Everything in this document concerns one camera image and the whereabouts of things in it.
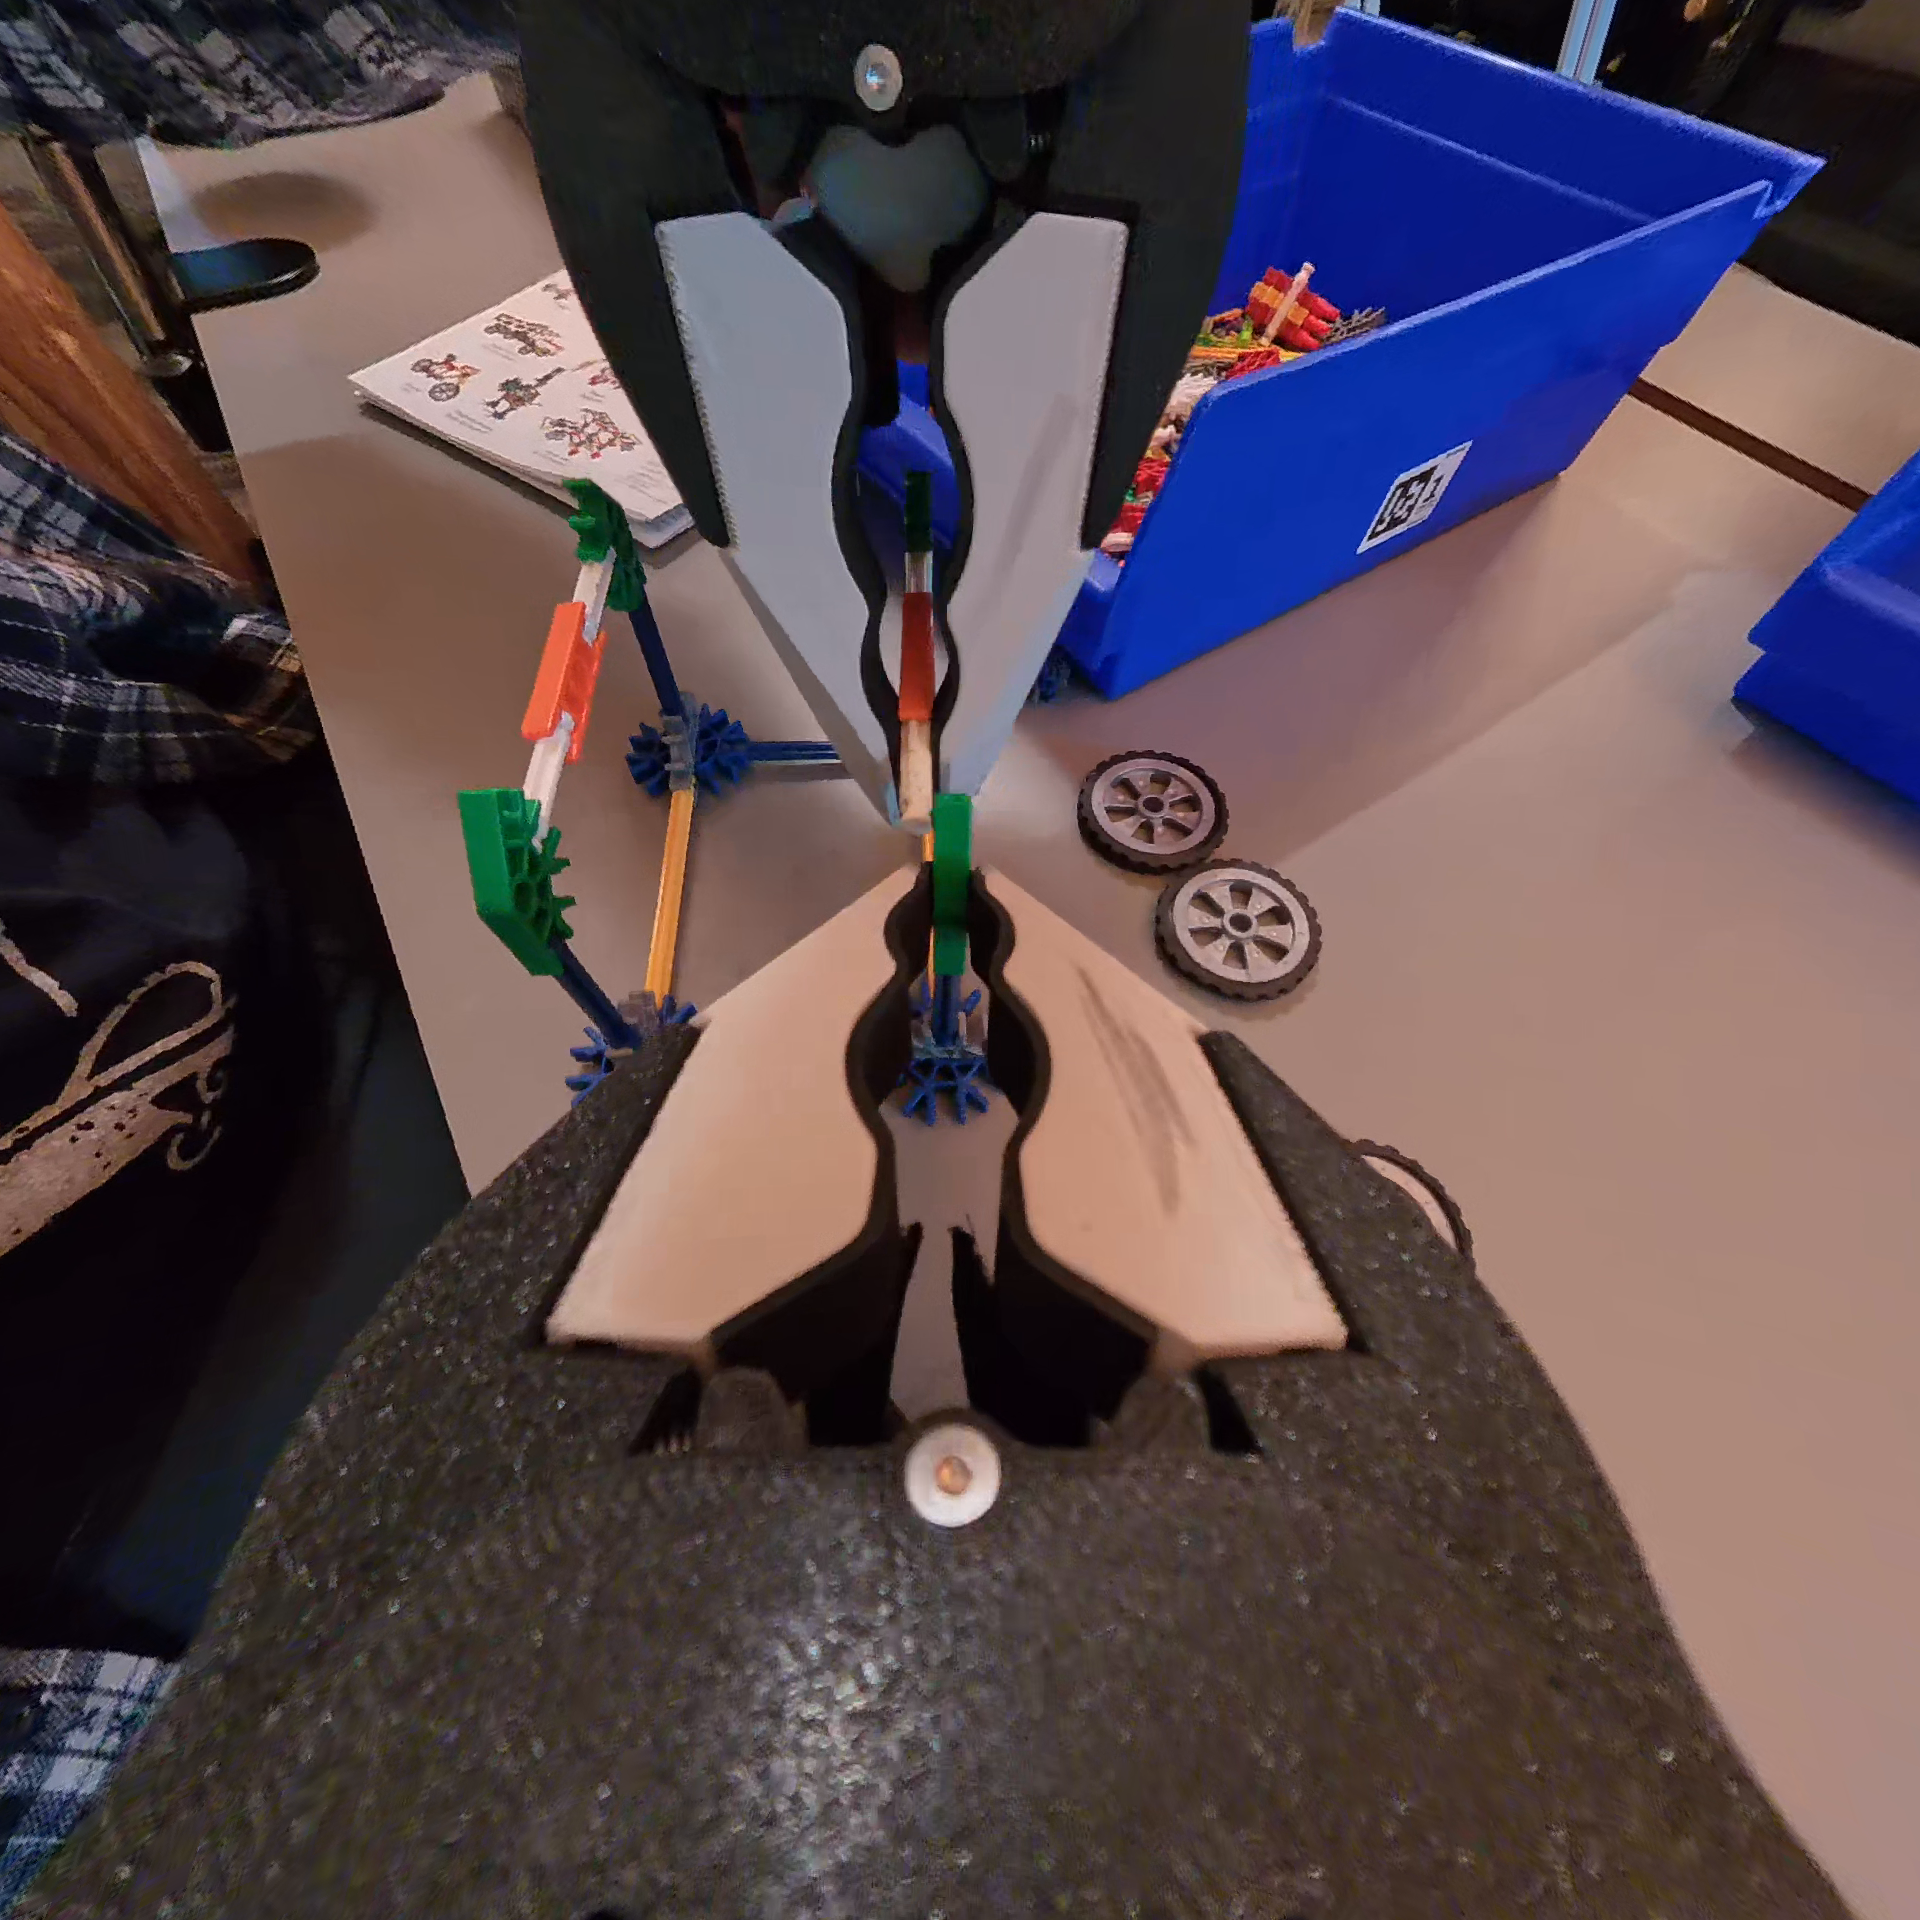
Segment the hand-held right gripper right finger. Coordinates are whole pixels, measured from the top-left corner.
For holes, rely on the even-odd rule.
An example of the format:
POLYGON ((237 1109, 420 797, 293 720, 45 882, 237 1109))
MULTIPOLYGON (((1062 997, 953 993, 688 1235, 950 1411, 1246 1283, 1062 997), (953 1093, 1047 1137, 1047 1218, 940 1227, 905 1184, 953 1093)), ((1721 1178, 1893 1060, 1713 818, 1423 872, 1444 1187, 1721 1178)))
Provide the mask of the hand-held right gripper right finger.
POLYGON ((1342 1351, 1349 1331, 1216 1076, 1194 1017, 998 872, 996 1010, 1030 1016, 1040 1083, 1014 1138, 1034 1263, 1145 1359, 1342 1351))

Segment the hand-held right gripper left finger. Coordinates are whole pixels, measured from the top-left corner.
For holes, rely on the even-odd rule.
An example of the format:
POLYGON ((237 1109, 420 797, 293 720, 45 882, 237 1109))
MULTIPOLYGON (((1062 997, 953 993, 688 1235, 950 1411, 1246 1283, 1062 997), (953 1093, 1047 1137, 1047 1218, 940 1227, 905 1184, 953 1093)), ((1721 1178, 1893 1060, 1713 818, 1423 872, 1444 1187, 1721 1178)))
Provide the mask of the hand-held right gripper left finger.
POLYGON ((562 1346, 718 1353, 753 1311, 846 1253, 880 1148, 848 1083, 855 1023, 895 980, 895 872, 734 985, 696 1043, 551 1315, 562 1346))

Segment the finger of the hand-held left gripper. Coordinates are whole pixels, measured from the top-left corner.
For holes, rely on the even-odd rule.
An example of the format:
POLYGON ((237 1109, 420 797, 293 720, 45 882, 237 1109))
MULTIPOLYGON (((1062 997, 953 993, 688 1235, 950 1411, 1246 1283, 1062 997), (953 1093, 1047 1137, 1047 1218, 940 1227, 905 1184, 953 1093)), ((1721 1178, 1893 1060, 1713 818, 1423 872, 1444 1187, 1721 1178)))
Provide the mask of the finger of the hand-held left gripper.
POLYGON ((870 691, 886 586, 853 484, 866 400, 855 258, 818 215, 745 211, 663 223, 655 250, 724 560, 838 761, 895 818, 895 724, 870 691))
POLYGON ((950 292, 936 396, 967 480, 944 586, 958 684, 942 787, 990 780, 1088 573, 1088 483, 1105 392, 1126 228, 1040 211, 950 292))

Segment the pile of colourful toy pieces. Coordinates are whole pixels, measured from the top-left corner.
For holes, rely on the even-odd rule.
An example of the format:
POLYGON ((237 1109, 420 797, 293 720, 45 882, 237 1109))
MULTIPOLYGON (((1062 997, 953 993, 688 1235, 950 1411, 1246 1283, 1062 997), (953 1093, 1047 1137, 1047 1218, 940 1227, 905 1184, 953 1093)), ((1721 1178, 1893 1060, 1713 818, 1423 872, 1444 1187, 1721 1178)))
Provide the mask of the pile of colourful toy pieces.
POLYGON ((1096 552, 1116 562, 1128 559, 1199 400, 1238 377, 1343 345, 1384 323, 1388 313, 1378 305, 1342 308, 1318 296, 1311 289, 1310 261, 1296 273, 1265 271, 1236 307, 1208 315, 1192 337, 1183 371, 1161 408, 1153 434, 1096 552))

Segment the blue yellow toy rod frame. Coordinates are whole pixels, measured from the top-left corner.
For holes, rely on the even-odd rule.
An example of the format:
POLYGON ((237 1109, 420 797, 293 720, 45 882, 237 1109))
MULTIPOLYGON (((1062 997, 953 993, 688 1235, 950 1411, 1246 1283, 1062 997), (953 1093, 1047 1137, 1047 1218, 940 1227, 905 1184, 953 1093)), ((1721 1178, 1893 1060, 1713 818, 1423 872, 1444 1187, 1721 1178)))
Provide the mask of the blue yellow toy rod frame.
MULTIPOLYGON (((566 602, 581 599, 589 607, 589 620, 599 627, 606 661, 606 627, 612 611, 604 607, 606 587, 596 573, 596 567, 589 573, 581 569, 576 593, 566 602)), ((623 1001, 608 997, 578 962, 569 941, 560 949, 562 973, 551 979, 566 989, 585 1016, 585 1043, 569 1055, 566 1090, 574 1100, 582 1100, 606 1081, 621 1060, 634 1055, 637 1045, 668 1027, 688 1025, 694 1016, 689 1003, 671 995, 671 985, 696 797, 730 789, 758 765, 829 768, 838 764, 836 751, 825 741, 753 738, 727 711, 688 705, 668 659, 646 586, 645 604, 634 613, 614 616, 628 620, 660 703, 658 723, 630 737, 628 773, 641 793, 668 803, 668 826, 646 973, 639 993, 623 1001)), ((556 828, 560 780, 574 764, 564 759, 566 743, 569 720, 564 717, 558 733, 540 743, 530 741, 525 778, 516 784, 540 805, 541 826, 556 828)), ((924 979, 908 1003, 909 1056, 900 1075, 902 1114, 927 1125, 944 1114, 961 1123, 990 1109, 984 1052, 969 1037, 969 1017, 978 1009, 981 993, 967 989, 964 976, 936 980, 926 965, 924 979)))

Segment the blue bin with white label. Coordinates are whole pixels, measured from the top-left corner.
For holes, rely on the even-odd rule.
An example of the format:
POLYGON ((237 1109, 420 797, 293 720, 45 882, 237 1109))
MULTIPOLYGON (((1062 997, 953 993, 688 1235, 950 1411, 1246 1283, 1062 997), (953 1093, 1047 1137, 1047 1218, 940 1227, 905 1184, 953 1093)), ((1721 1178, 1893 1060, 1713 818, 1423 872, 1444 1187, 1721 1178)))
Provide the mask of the blue bin with white label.
MULTIPOLYGON (((1082 537, 1088 573, 1050 643, 1111 697, 1560 474, 1816 170, 1389 20, 1342 13, 1310 45, 1253 31, 1236 211, 1202 323, 1305 261, 1318 296, 1388 323, 1216 388, 1128 559, 1082 537)), ((905 424, 862 453, 895 491, 908 469, 934 477, 940 720, 967 527, 936 396, 948 298, 930 371, 905 375, 905 424)))

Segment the person's left forearm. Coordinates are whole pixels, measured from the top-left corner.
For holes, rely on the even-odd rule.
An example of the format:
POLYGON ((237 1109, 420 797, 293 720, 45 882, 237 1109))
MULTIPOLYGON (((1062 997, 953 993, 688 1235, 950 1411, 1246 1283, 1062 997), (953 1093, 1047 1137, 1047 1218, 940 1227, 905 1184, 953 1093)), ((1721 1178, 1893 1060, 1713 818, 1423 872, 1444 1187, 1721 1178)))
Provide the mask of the person's left forearm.
POLYGON ((4 3, 2 128, 237 151, 414 113, 514 56, 500 3, 4 3))

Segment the black toy wheel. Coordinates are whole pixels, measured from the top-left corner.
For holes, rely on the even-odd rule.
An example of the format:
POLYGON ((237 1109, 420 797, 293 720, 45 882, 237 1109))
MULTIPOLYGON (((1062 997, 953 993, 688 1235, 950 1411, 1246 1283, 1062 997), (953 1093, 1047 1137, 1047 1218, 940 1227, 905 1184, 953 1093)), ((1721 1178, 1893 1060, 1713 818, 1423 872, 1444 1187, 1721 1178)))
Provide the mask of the black toy wheel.
POLYGON ((1210 860, 1157 898, 1161 960, 1192 988, 1231 1001, 1278 1001, 1305 985, 1322 949, 1306 895, 1250 860, 1210 860))
POLYGON ((1082 778, 1077 831, 1103 861, 1169 877, 1210 860, 1231 824, 1217 781, 1194 761, 1166 752, 1117 752, 1082 778))
POLYGON ((1429 1218, 1433 1235, 1437 1235, 1465 1267, 1473 1267, 1473 1242, 1468 1218, 1448 1189, 1423 1164, 1389 1143, 1372 1138, 1351 1138, 1349 1151, 1374 1168, 1378 1178, 1402 1189, 1412 1205, 1429 1218))

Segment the toy instruction sheet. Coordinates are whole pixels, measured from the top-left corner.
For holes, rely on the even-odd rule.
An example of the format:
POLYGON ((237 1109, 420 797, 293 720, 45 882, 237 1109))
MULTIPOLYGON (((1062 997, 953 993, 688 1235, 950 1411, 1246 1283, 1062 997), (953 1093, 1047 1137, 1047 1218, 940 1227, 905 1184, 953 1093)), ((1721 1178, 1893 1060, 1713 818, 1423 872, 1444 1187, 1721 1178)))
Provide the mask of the toy instruction sheet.
POLYGON ((572 505, 592 483, 641 546, 689 513, 621 392, 564 273, 551 273, 432 339, 350 375, 354 396, 572 505))

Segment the black monitor stand base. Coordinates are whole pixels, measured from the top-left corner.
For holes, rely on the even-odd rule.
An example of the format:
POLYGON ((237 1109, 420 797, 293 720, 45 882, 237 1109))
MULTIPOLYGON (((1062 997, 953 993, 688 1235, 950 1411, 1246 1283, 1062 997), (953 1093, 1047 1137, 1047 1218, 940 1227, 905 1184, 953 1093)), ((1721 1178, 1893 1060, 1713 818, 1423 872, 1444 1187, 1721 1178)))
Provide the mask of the black monitor stand base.
POLYGON ((169 327, 210 312, 288 298, 320 277, 312 248, 276 236, 186 251, 137 248, 135 258, 169 327))

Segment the person's dark printed shirt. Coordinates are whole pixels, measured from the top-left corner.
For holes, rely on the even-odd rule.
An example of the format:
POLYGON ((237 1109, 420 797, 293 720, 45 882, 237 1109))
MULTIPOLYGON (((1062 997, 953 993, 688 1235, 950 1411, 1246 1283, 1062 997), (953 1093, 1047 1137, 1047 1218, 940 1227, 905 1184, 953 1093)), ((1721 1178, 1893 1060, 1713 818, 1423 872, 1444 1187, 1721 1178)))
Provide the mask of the person's dark printed shirt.
POLYGON ((141 1500, 328 1088, 365 866, 321 748, 4 781, 2 1613, 106 1643, 141 1500))

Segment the person's plaid shirt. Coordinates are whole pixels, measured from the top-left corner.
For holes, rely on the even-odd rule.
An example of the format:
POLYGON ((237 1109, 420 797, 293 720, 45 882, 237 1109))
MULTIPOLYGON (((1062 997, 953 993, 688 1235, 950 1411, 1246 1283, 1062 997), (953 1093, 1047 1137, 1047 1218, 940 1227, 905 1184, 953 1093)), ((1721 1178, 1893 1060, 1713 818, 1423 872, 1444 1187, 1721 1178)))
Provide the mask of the person's plaid shirt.
POLYGON ((2 775, 184 789, 320 738, 284 616, 2 434, 2 775))

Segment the blue plastic bin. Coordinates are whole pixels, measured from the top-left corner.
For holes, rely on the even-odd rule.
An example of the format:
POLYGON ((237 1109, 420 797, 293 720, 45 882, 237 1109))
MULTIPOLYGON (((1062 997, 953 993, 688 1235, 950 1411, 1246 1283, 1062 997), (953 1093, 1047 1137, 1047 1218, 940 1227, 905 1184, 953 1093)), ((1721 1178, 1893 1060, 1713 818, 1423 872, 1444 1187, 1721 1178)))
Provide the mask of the blue plastic bin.
POLYGON ((1734 699, 1918 800, 1918 457, 1748 633, 1734 699))

